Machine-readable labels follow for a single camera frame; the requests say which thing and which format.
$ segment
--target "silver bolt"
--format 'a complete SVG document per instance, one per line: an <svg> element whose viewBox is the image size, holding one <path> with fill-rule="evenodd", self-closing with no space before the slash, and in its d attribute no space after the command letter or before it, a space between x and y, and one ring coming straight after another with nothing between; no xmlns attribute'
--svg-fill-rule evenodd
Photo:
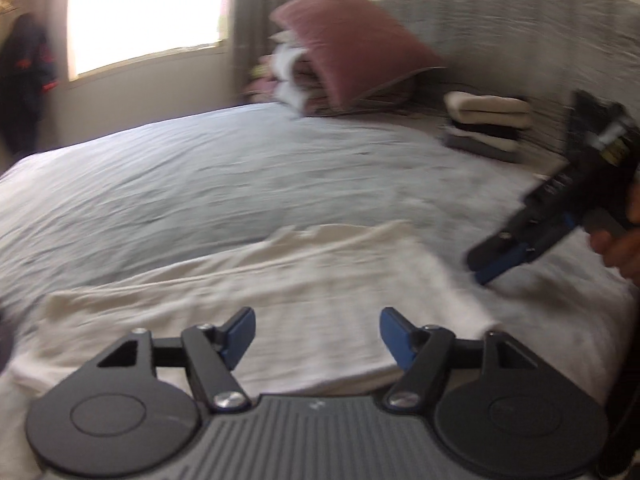
<svg viewBox="0 0 640 480"><path fill-rule="evenodd" d="M394 408L415 408L420 404L420 396L413 392L398 392L389 397L389 404Z"/></svg>
<svg viewBox="0 0 640 480"><path fill-rule="evenodd" d="M234 410L247 403L248 399L240 392L222 392L213 397L213 403L220 410Z"/></svg>

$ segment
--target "bright window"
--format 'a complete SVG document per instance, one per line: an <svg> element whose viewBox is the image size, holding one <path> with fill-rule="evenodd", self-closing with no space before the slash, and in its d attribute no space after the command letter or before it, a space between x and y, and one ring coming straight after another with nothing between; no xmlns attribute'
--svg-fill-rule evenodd
<svg viewBox="0 0 640 480"><path fill-rule="evenodd" d="M70 77L226 34L226 0L69 0Z"/></svg>

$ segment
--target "headboard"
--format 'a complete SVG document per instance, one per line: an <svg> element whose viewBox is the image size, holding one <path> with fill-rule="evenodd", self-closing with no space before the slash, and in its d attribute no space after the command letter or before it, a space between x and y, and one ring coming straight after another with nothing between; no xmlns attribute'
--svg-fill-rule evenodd
<svg viewBox="0 0 640 480"><path fill-rule="evenodd" d="M526 138L564 146L572 89L626 105L640 120L640 5L628 0L380 0L447 60L433 92L525 95Z"/></svg>

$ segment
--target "gray curtain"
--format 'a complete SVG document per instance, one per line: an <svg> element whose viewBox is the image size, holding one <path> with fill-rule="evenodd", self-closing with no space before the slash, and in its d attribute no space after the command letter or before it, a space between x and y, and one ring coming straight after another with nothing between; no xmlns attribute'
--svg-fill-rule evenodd
<svg viewBox="0 0 640 480"><path fill-rule="evenodd" d="M231 43L234 57L236 91L248 82L249 70L260 56L269 54L273 43L269 36L279 30L269 14L289 0L233 0Z"/></svg>

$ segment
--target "finger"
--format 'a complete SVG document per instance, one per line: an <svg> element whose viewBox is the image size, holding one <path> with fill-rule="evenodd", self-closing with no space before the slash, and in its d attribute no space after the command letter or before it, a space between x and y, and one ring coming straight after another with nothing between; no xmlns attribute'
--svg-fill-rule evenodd
<svg viewBox="0 0 640 480"><path fill-rule="evenodd" d="M637 182L629 190L626 216L634 224L640 224L640 184Z"/></svg>
<svg viewBox="0 0 640 480"><path fill-rule="evenodd" d="M631 259L619 269L620 276L633 279L636 274L640 275L640 254L635 254Z"/></svg>
<svg viewBox="0 0 640 480"><path fill-rule="evenodd" d="M613 242L602 255L607 267L622 267L640 252L640 229L634 229Z"/></svg>
<svg viewBox="0 0 640 480"><path fill-rule="evenodd" d="M613 245L613 236L606 231L596 231L591 235L589 244L595 252L604 254Z"/></svg>

